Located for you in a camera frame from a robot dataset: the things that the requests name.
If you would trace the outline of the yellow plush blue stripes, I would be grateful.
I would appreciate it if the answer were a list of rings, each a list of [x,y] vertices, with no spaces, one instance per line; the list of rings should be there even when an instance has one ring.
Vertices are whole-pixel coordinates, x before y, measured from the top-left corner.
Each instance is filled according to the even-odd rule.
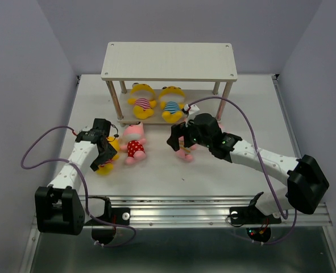
[[[167,123],[176,123],[183,117],[185,93],[181,88],[164,86],[158,99],[162,110],[161,116]]]

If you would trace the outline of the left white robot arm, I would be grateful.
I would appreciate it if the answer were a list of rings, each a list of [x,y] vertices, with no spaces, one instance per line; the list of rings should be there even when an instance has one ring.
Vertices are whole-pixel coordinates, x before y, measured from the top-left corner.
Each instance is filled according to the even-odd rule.
[[[78,196],[81,176],[97,171],[116,154],[107,140],[111,122],[96,118],[92,128],[80,131],[73,150],[59,174],[35,192],[36,220],[42,233],[78,235],[85,223],[85,211]]]

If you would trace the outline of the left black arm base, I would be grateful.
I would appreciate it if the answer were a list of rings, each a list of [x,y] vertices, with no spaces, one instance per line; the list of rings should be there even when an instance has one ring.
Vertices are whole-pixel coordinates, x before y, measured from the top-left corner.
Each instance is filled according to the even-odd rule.
[[[104,210],[101,216],[98,216],[96,221],[94,219],[88,220],[85,226],[94,226],[101,225],[100,221],[109,222],[117,225],[129,225],[130,224],[130,208],[122,207],[122,208],[107,208]]]

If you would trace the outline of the pink plush red polka-dot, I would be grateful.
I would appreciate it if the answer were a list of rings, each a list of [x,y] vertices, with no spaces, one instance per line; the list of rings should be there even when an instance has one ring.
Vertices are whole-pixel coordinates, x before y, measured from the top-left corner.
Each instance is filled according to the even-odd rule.
[[[120,144],[121,151],[127,154],[125,164],[133,165],[146,158],[144,145],[146,137],[142,122],[135,125],[129,125],[123,132]]]

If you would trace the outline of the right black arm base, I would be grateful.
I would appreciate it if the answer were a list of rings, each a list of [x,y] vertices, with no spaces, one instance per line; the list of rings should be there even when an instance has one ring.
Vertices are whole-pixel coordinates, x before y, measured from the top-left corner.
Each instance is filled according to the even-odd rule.
[[[262,224],[265,223],[269,217],[265,216],[255,206],[237,206],[230,208],[230,213],[227,218],[231,224],[237,226]]]

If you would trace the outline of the pink plush orange stripes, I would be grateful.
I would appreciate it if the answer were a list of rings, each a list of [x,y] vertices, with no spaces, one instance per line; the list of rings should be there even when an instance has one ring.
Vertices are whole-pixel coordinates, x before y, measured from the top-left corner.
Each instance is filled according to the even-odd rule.
[[[192,162],[194,157],[192,151],[197,149],[197,145],[194,144],[191,147],[184,146],[184,137],[179,137],[179,150],[175,152],[176,156],[186,162]]]

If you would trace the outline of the yellow plush pink stripes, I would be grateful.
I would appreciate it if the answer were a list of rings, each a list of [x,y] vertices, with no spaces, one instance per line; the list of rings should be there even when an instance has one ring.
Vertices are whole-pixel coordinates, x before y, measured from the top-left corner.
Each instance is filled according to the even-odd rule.
[[[119,159],[119,135],[115,134],[114,136],[107,137],[108,142],[112,145],[112,147],[117,151],[117,153],[104,164],[98,166],[96,173],[99,175],[108,175],[114,168],[114,162]]]
[[[147,119],[153,116],[157,105],[155,91],[148,84],[133,83],[127,103],[133,106],[132,111],[137,119]]]

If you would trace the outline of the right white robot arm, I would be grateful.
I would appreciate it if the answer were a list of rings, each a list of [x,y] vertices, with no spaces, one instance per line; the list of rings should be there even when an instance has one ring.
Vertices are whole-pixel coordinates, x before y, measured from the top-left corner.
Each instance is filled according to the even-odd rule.
[[[172,125],[167,144],[174,151],[180,146],[190,148],[198,144],[218,159],[255,169],[266,179],[274,178],[283,184],[277,191],[258,193],[247,207],[239,209],[234,217],[242,223],[260,222],[282,210],[313,214],[329,189],[329,182],[314,157],[293,158],[260,150],[237,135],[223,132],[208,113]]]

